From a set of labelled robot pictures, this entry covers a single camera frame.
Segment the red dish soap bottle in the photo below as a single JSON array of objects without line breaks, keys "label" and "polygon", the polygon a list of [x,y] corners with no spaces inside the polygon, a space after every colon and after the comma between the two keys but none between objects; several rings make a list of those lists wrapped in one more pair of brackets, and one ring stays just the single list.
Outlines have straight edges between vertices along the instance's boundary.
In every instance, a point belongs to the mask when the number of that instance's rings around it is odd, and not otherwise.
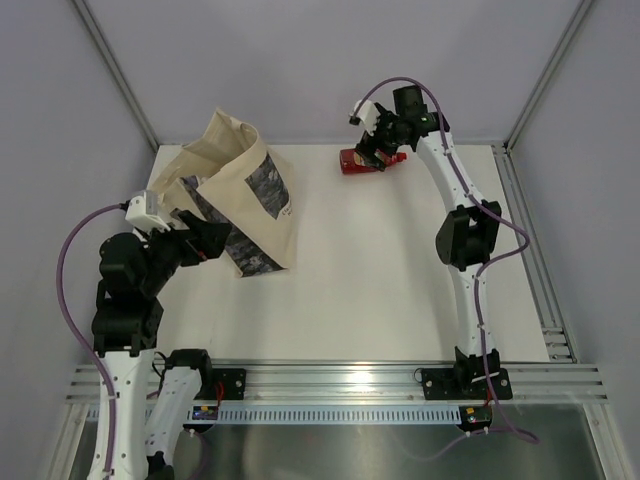
[{"label": "red dish soap bottle", "polygon": [[[385,168],[404,162],[408,155],[398,152],[388,156],[380,150],[375,152],[375,157],[380,160]],[[343,149],[339,154],[339,164],[344,175],[364,174],[379,172],[374,165],[370,165],[355,149]]]}]

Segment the beige canvas tote bag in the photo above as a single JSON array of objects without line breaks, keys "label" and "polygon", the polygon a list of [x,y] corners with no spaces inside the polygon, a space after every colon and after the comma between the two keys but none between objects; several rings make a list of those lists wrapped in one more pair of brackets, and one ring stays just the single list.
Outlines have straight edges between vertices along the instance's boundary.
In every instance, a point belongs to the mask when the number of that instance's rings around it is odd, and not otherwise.
[{"label": "beige canvas tote bag", "polygon": [[251,124],[221,109],[149,183],[169,212],[231,226],[225,253],[241,277],[296,263],[294,171]]}]

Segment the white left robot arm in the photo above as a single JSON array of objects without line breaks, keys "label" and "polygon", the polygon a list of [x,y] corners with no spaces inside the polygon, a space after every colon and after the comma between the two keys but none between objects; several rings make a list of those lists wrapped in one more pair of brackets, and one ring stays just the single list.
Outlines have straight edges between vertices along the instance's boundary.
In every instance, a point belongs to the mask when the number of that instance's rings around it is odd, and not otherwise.
[{"label": "white left robot arm", "polygon": [[143,236],[116,234],[100,247],[93,351],[101,375],[100,407],[91,479],[172,479],[173,456],[192,401],[214,389],[204,349],[175,350],[153,408],[148,378],[163,315],[158,295],[180,267],[217,259],[231,232],[189,211],[185,229]]}]

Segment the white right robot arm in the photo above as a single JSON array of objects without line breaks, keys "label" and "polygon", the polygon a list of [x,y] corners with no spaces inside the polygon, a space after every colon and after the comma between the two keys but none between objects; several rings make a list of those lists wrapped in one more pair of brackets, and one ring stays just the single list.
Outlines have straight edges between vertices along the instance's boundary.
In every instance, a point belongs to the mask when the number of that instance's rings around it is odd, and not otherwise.
[{"label": "white right robot arm", "polygon": [[423,367],[420,384],[427,400],[487,398],[488,382],[500,374],[500,356],[482,319],[486,283],[481,269],[491,259],[502,216],[474,186],[455,150],[450,126],[440,109],[430,110],[418,86],[394,90],[394,110],[364,98],[350,115],[364,128],[356,152],[378,170],[384,158],[408,146],[427,166],[446,217],[435,237],[436,253],[454,287],[458,341],[450,367]]}]

